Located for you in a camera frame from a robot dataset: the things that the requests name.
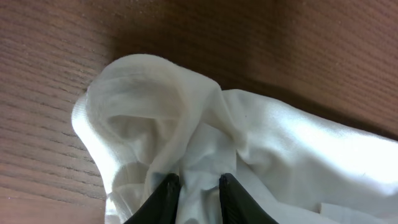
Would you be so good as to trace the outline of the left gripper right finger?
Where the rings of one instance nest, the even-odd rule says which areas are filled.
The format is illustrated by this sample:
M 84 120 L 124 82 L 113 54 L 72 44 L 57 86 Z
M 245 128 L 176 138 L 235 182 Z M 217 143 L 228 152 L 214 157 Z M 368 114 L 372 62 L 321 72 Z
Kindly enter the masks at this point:
M 223 224 L 278 224 L 230 173 L 219 179 Z

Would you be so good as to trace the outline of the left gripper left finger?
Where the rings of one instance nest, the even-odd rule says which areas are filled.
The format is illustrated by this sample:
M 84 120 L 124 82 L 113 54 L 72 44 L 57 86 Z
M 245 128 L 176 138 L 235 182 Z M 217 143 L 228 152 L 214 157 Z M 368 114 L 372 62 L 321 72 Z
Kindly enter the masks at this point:
M 180 189 L 179 176 L 174 173 L 168 174 L 124 224 L 175 224 Z

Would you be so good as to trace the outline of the white t-shirt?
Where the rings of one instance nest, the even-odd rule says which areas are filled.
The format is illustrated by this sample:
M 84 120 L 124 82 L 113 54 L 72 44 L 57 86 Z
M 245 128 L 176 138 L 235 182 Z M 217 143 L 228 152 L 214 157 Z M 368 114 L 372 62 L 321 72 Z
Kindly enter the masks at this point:
M 396 223 L 397 142 L 154 55 L 109 64 L 72 126 L 102 176 L 104 220 L 124 223 L 178 176 L 177 223 L 221 223 L 232 174 L 279 223 Z

